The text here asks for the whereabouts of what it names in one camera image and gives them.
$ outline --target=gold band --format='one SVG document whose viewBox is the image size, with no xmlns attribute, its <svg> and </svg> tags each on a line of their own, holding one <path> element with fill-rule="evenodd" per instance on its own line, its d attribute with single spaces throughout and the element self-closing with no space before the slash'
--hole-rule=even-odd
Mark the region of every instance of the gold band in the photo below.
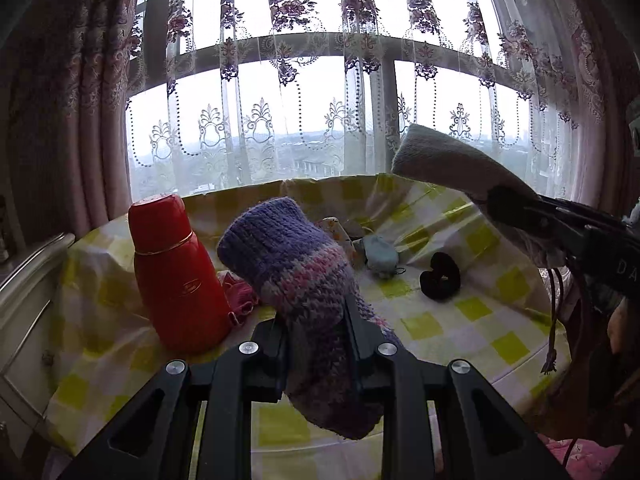
<svg viewBox="0 0 640 480">
<path fill-rule="evenodd" d="M 183 243 L 188 242 L 189 238 L 191 238 L 193 236 L 193 230 L 186 235 L 186 237 L 184 237 L 182 240 L 180 240 L 177 244 L 173 244 L 171 247 L 167 247 L 166 249 L 163 249 L 162 251 L 154 251 L 152 253 L 141 253 L 140 251 L 136 251 L 136 254 L 138 256 L 151 256 L 152 254 L 162 254 L 165 253 L 167 251 L 170 251 L 171 249 L 175 249 L 176 247 L 180 247 Z"/>
</svg>

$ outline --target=thermos cap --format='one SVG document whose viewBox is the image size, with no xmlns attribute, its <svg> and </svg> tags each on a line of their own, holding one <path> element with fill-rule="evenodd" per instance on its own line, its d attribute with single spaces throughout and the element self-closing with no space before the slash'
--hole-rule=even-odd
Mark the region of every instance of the thermos cap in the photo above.
<svg viewBox="0 0 640 480">
<path fill-rule="evenodd" d="M 138 254 L 171 249 L 192 232 L 184 202 L 176 194 L 153 195 L 131 205 L 129 231 Z"/>
</svg>

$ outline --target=distant building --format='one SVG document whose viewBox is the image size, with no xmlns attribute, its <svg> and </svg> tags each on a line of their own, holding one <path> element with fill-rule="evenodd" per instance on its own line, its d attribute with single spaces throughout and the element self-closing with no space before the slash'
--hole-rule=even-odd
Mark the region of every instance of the distant building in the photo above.
<svg viewBox="0 0 640 480">
<path fill-rule="evenodd" d="M 322 160 L 308 160 L 306 158 L 297 158 L 294 161 L 294 168 L 299 175 L 310 176 L 314 178 L 336 176 L 340 174 L 335 166 L 326 164 Z"/>
</svg>

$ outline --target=sky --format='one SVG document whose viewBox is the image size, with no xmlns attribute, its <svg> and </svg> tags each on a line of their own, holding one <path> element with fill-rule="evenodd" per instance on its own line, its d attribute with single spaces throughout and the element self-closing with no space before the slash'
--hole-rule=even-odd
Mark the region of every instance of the sky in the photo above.
<svg viewBox="0 0 640 480">
<path fill-rule="evenodd" d="M 318 20 L 311 24 L 312 30 L 338 31 L 341 24 L 340 0 L 312 0 L 316 2 Z M 388 36 L 403 37 L 411 34 L 408 31 L 408 11 L 406 0 L 375 0 L 380 9 L 379 32 Z M 492 57 L 497 57 L 500 31 L 491 0 L 478 0 L 484 17 L 490 40 Z M 462 20 L 467 14 L 467 0 L 433 0 L 433 5 L 442 23 L 447 39 L 460 49 L 466 37 Z M 193 13 L 194 43 L 196 48 L 204 48 L 220 41 L 220 0 L 186 0 L 186 5 Z M 271 19 L 268 0 L 236 0 L 236 8 L 244 12 L 242 26 L 246 30 L 237 30 L 237 34 L 264 36 L 271 32 Z M 292 32 L 303 32 L 301 27 Z M 413 32 L 411 37 L 418 41 L 437 43 L 432 34 Z M 475 46 L 475 55 L 480 54 L 479 46 Z M 344 101 L 344 70 L 341 57 L 321 57 L 312 65 L 298 69 L 296 82 L 300 85 L 302 99 L 303 131 L 323 131 L 325 115 L 329 103 L 335 98 Z M 485 88 L 479 88 L 477 78 L 451 70 L 438 69 L 436 85 L 436 129 L 448 132 L 452 124 L 451 113 L 459 103 L 469 113 L 469 122 L 474 138 L 491 138 L 490 101 Z M 398 95 L 402 94 L 408 107 L 412 108 L 410 120 L 414 120 L 414 66 L 410 62 L 396 61 L 396 79 Z M 238 131 L 236 113 L 236 92 L 242 114 L 251 113 L 254 104 L 264 99 L 270 108 L 273 130 L 276 134 L 298 135 L 298 88 L 295 84 L 280 86 L 276 69 L 268 60 L 241 64 L 238 81 L 224 83 L 230 92 L 230 122 L 233 132 Z M 364 85 L 367 100 L 367 125 L 371 123 L 371 106 L 369 81 L 366 76 Z M 433 126 L 434 80 L 417 81 L 417 122 Z M 186 146 L 198 145 L 198 120 L 202 110 L 207 106 L 222 109 L 220 71 L 200 73 L 178 80 L 178 97 L 180 99 L 180 133 Z M 497 102 L 501 118 L 504 120 L 506 141 L 513 142 L 516 135 L 526 136 L 529 123 L 529 103 L 519 100 L 516 92 L 497 86 Z M 516 131 L 518 119 L 520 132 Z M 151 161 L 151 146 L 148 135 L 154 125 L 168 121 L 166 87 L 156 87 L 134 96 L 127 117 L 129 135 L 131 120 L 136 152 L 146 163 Z M 261 123 L 257 129 L 264 130 Z"/>
</svg>

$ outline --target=window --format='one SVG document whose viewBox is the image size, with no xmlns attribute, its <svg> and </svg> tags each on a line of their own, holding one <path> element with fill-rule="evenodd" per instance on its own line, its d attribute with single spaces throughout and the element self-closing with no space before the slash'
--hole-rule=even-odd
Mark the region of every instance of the window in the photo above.
<svg viewBox="0 0 640 480">
<path fill-rule="evenodd" d="M 133 198 L 388 171 L 413 122 L 565 196 L 578 124 L 541 86 L 554 73 L 509 50 L 516 32 L 496 9 L 496 0 L 138 0 Z"/>
</svg>

